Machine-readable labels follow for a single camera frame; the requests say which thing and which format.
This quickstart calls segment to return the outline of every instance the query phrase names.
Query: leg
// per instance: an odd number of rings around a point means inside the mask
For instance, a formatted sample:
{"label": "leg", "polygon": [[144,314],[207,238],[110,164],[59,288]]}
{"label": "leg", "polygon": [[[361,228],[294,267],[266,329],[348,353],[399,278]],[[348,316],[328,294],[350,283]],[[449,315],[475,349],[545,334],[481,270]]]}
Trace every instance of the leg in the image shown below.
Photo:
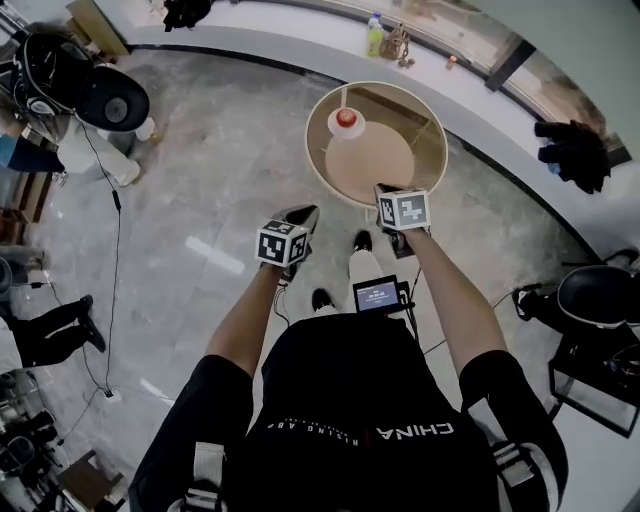
{"label": "leg", "polygon": [[331,295],[324,288],[316,288],[311,295],[311,307],[313,308],[313,316],[327,316],[338,313]]}
{"label": "leg", "polygon": [[29,327],[32,332],[37,333],[39,337],[45,337],[62,327],[72,324],[78,318],[86,315],[89,307],[84,298],[71,304],[59,306],[48,311],[38,318],[29,321]]}
{"label": "leg", "polygon": [[573,323],[560,309],[557,292],[542,296],[531,291],[520,300],[519,306],[526,315],[538,319],[562,334],[565,334]]}
{"label": "leg", "polygon": [[382,268],[376,257],[370,251],[362,249],[356,251],[349,258],[349,291],[347,298],[347,313],[356,312],[356,302],[353,296],[353,285],[364,281],[371,281],[382,277]]}
{"label": "leg", "polygon": [[320,309],[316,310],[313,316],[329,316],[329,315],[337,315],[338,310],[331,304],[328,306],[322,306]]}
{"label": "leg", "polygon": [[83,173],[101,163],[105,172],[111,174],[121,186],[130,184],[140,174],[137,162],[129,160],[113,144],[103,139],[95,128],[83,126],[73,118],[69,120],[67,134],[60,141],[58,156],[70,173]]}
{"label": "leg", "polygon": [[44,251],[22,245],[0,245],[0,257],[8,262],[18,263],[26,270],[42,270]]}
{"label": "leg", "polygon": [[64,171],[64,165],[60,163],[55,152],[36,146],[24,137],[18,139],[16,149],[7,167],[19,172]]}
{"label": "leg", "polygon": [[222,356],[253,378],[283,269],[264,265],[213,333],[205,355]]}
{"label": "leg", "polygon": [[89,336],[90,333],[85,327],[74,325],[56,332],[49,338],[16,336],[16,345],[23,366],[48,366],[65,361],[89,340]]}

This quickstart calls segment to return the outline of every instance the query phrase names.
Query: electrical cord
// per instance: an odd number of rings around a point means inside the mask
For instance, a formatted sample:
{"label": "electrical cord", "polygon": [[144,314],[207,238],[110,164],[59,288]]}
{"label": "electrical cord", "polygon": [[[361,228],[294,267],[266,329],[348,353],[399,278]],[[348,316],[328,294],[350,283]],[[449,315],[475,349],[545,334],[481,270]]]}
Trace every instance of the electrical cord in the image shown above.
{"label": "electrical cord", "polygon": [[[491,309],[495,310],[500,304],[502,304],[502,301],[505,300],[509,295],[511,295],[512,292],[507,292],[504,294],[504,296],[498,301],[496,302],[493,306],[491,306]],[[435,349],[437,349],[440,345],[442,345],[445,341],[447,341],[447,338],[443,339],[440,343],[438,343],[437,345],[434,345],[433,347],[431,347],[430,349],[426,350],[425,352],[422,353],[423,356],[426,356],[429,352],[434,351]]]}
{"label": "electrical cord", "polygon": [[60,439],[60,441],[58,441],[57,446],[62,446],[64,444],[64,442],[67,440],[67,437],[69,437],[71,435],[71,433],[75,430],[75,428],[78,426],[78,424],[80,423],[80,421],[82,420],[82,418],[84,418],[84,415],[87,413],[87,411],[89,410],[89,407],[91,407],[91,402],[93,402],[93,399],[96,396],[96,393],[98,392],[99,388],[96,388],[93,390],[93,394],[91,395],[91,398],[89,398],[89,401],[87,402],[87,406],[84,408],[84,410],[82,411],[82,413],[80,414],[80,416],[78,416],[78,419],[76,420],[76,422],[73,424],[73,426],[69,429],[69,431],[64,435],[64,437],[62,437]]}
{"label": "electrical cord", "polygon": [[[418,284],[418,279],[420,278],[420,274],[422,272],[422,267],[418,266],[418,273],[416,274],[416,278],[413,280],[413,284],[411,285],[411,292],[409,293],[409,302],[413,301],[413,293],[416,290],[416,285]],[[416,320],[416,315],[413,312],[413,308],[407,309],[407,318],[409,319],[409,325],[411,325],[411,330],[413,331],[413,337],[420,344],[420,336],[418,335],[418,321]]]}
{"label": "electrical cord", "polygon": [[100,156],[98,155],[96,148],[93,147],[91,139],[89,138],[89,134],[87,133],[87,129],[85,128],[83,123],[80,123],[80,126],[82,126],[82,129],[84,130],[84,136],[86,137],[87,142],[89,143],[89,145],[91,146],[91,149],[96,155],[96,159],[98,160],[98,164],[100,165],[100,170],[102,171],[102,174],[104,174],[104,177],[107,179],[107,183],[109,183],[109,186],[111,187],[113,202],[116,206],[116,210],[118,211],[118,231],[117,231],[117,237],[116,237],[116,261],[115,261],[115,268],[114,268],[114,275],[113,275],[113,293],[111,296],[111,320],[109,322],[109,341],[107,344],[107,371],[105,373],[105,378],[104,378],[105,386],[104,388],[101,388],[103,389],[103,391],[106,390],[109,394],[111,394],[111,389],[109,387],[109,372],[111,370],[111,338],[113,334],[113,319],[114,319],[114,313],[115,313],[115,307],[116,307],[116,287],[118,285],[118,263],[120,260],[120,229],[121,229],[121,219],[122,219],[122,214],[121,214],[122,205],[120,204],[120,198],[118,197],[118,192],[116,191],[113,184],[111,183],[111,180],[109,179],[109,175],[104,170],[104,167],[102,166],[102,162],[100,161]]}
{"label": "electrical cord", "polygon": [[62,306],[62,302],[60,302],[60,299],[58,298],[58,292],[56,292],[56,289],[53,286],[53,283],[47,281],[47,284],[51,287],[51,290],[53,290],[53,296],[56,298],[56,301],[58,302],[58,304]]}
{"label": "electrical cord", "polygon": [[280,288],[278,288],[278,291],[276,291],[276,296],[273,299],[273,312],[278,315],[280,318],[282,318],[285,322],[287,322],[287,329],[290,327],[290,322],[289,322],[289,315],[287,314],[287,310],[284,306],[284,298],[282,299],[282,308],[284,310],[284,315],[282,313],[280,313],[278,311],[278,300],[280,299],[280,297],[282,295],[284,295],[284,292],[287,291],[287,286],[286,284],[281,285]]}
{"label": "electrical cord", "polygon": [[105,394],[108,394],[107,391],[110,393],[111,390],[98,384],[98,381],[93,376],[93,373],[91,372],[91,368],[89,368],[89,361],[87,361],[87,351],[85,350],[84,345],[82,345],[82,357],[84,359],[84,365],[87,367],[87,372],[89,373],[89,377],[91,377],[91,380],[96,385],[96,388],[98,388],[100,391],[102,391]]}

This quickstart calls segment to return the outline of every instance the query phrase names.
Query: person's legs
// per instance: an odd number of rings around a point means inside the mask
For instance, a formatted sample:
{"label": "person's legs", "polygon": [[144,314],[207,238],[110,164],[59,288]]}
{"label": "person's legs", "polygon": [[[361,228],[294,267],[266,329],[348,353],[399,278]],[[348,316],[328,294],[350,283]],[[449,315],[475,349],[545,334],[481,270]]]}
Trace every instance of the person's legs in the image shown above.
{"label": "person's legs", "polygon": [[353,285],[364,281],[371,281],[383,276],[378,260],[371,252],[371,235],[367,231],[360,231],[354,241],[354,252],[349,258],[349,290],[347,294],[347,313],[356,312],[356,301],[353,295]]}
{"label": "person's legs", "polygon": [[54,151],[36,146],[24,137],[18,139],[9,169],[18,172],[61,172],[64,165],[60,163],[58,155]]}
{"label": "person's legs", "polygon": [[67,133],[59,143],[58,156],[69,173],[83,173],[94,165],[102,164],[105,172],[113,176],[123,187],[129,185],[140,174],[140,165],[137,162],[118,151],[113,144],[102,138],[95,128],[83,126],[74,118],[69,120]]}
{"label": "person's legs", "polygon": [[78,318],[86,316],[92,304],[93,299],[90,295],[86,295],[79,301],[59,306],[38,318],[29,320],[29,329],[37,337],[44,338],[52,332],[75,322]]}
{"label": "person's legs", "polygon": [[317,309],[313,316],[329,316],[329,315],[337,315],[338,310],[335,308],[333,304],[329,304],[328,306],[323,306],[320,309]]}
{"label": "person's legs", "polygon": [[75,350],[89,341],[91,333],[84,326],[71,326],[49,338],[36,338],[14,332],[22,366],[47,366],[65,361]]}
{"label": "person's legs", "polygon": [[22,245],[0,245],[0,258],[9,263],[22,265],[25,270],[42,270],[44,263],[44,251],[37,247],[24,247]]}
{"label": "person's legs", "polygon": [[574,321],[568,317],[558,305],[558,293],[538,295],[533,290],[514,292],[517,299],[516,309],[523,320],[535,318],[559,333],[565,334]]}
{"label": "person's legs", "polygon": [[311,295],[311,307],[315,312],[313,316],[327,316],[338,313],[331,295],[324,288],[316,288]]}

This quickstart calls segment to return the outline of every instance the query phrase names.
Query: handheld device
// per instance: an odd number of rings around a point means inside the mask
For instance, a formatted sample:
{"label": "handheld device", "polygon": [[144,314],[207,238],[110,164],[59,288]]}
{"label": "handheld device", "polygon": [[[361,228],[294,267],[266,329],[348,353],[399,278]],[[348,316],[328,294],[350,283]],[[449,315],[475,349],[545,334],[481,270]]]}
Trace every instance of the handheld device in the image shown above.
{"label": "handheld device", "polygon": [[386,276],[353,285],[353,296],[358,313],[390,314],[410,309],[409,283],[398,283],[397,277]]}

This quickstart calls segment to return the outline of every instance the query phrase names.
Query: black bag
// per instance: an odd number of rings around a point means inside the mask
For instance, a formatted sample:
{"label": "black bag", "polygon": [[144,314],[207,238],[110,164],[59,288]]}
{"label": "black bag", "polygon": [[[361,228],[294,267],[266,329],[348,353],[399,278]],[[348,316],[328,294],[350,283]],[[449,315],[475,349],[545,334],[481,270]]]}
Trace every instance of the black bag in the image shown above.
{"label": "black bag", "polygon": [[604,179],[611,176],[611,164],[600,137],[586,124],[538,122],[534,126],[537,137],[552,140],[540,148],[538,160],[557,163],[562,181],[575,181],[587,194],[601,192]]}
{"label": "black bag", "polygon": [[193,28],[211,11],[214,0],[166,0],[169,13],[164,18],[164,31],[172,28]]}

